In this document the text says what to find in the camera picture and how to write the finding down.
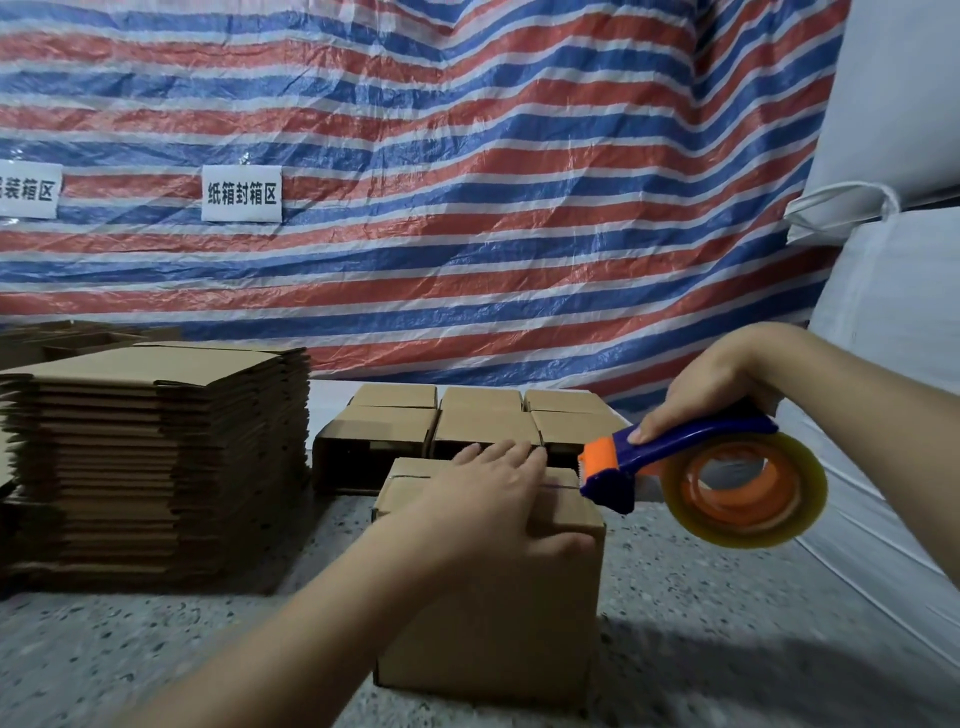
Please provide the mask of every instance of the orange tape core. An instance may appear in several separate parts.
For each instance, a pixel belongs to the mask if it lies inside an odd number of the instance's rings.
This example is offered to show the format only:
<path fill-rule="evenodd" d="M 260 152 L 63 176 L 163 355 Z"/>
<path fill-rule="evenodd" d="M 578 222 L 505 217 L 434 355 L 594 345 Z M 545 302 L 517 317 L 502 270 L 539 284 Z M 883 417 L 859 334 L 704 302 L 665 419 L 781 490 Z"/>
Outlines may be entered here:
<path fill-rule="evenodd" d="M 756 478 L 739 488 L 711 490 L 701 484 L 700 471 L 711 460 L 766 460 Z M 778 449 L 761 443 L 724 443 L 698 453 L 686 469 L 682 495 L 687 505 L 713 521 L 734 528 L 773 525 L 800 502 L 801 478 Z"/>

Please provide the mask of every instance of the person's left hand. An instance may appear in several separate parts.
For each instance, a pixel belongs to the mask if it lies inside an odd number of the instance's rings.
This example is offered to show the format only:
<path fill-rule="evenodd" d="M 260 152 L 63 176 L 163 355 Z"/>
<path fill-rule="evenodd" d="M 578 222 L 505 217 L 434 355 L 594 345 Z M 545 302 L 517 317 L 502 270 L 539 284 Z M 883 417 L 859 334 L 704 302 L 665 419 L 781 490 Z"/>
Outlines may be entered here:
<path fill-rule="evenodd" d="M 531 452 L 530 443 L 504 441 L 481 452 L 471 445 L 453 463 L 398 515 L 405 515 L 410 527 L 426 529 L 431 543 L 448 549 L 458 569 L 471 572 L 495 562 L 560 557 L 594 547 L 583 533 L 540 539 L 527 534 L 546 468 L 543 448 Z"/>

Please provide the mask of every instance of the person's left arm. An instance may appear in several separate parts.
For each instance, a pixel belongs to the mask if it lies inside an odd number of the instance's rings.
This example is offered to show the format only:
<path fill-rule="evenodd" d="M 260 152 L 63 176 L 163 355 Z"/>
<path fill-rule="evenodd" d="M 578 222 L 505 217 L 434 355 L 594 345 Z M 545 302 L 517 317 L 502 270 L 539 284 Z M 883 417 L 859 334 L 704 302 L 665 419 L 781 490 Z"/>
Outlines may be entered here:
<path fill-rule="evenodd" d="M 542 449 L 472 446 L 455 463 L 413 504 L 371 525 L 276 615 L 124 725 L 330 725 L 377 655 L 445 590 L 498 561 L 591 547 L 583 534 L 527 536 Z"/>

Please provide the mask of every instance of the white bulk bag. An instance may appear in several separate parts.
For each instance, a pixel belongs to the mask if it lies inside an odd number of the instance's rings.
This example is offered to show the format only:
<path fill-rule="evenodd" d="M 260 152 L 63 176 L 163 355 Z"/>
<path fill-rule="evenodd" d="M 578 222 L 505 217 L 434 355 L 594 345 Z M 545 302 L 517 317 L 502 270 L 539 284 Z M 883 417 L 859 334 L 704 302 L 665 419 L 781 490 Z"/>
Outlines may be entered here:
<path fill-rule="evenodd" d="M 960 393 L 960 208 L 893 214 L 856 228 L 810 329 L 883 367 Z M 960 591 L 817 425 L 790 402 L 778 421 L 828 473 L 828 508 L 801 543 L 960 667 Z M 960 461 L 957 468 L 960 488 Z"/>
<path fill-rule="evenodd" d="M 851 180 L 882 182 L 913 206 L 960 185 L 958 26 L 957 0 L 853 0 L 804 194 Z M 881 200 L 874 190 L 853 189 L 806 217 L 840 231 L 842 241 L 840 224 L 876 217 Z M 808 234 L 794 228 L 790 237 Z"/>

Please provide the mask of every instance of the hand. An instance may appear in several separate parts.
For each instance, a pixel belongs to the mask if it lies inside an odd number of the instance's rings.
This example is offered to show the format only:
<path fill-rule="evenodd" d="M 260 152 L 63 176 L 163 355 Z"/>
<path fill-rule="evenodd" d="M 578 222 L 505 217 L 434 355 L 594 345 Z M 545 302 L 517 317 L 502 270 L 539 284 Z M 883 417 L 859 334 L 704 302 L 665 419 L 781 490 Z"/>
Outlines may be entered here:
<path fill-rule="evenodd" d="M 769 327 L 754 324 L 727 334 L 690 362 L 666 391 L 666 401 L 643 418 L 628 440 L 640 445 L 678 425 L 705 417 L 749 397 L 767 414 L 783 395 L 756 375 L 756 345 Z"/>
<path fill-rule="evenodd" d="M 593 548 L 593 539 L 582 533 L 542 539 L 527 535 L 546 468 L 543 448 L 531 452 L 530 443 L 509 440 L 482 452 L 479 445 L 471 445 L 453 464 L 433 477 L 401 514 L 410 519 L 410 527 L 425 529 L 431 544 L 446 549 L 454 570 L 469 574 L 496 562 L 567 556 Z"/>

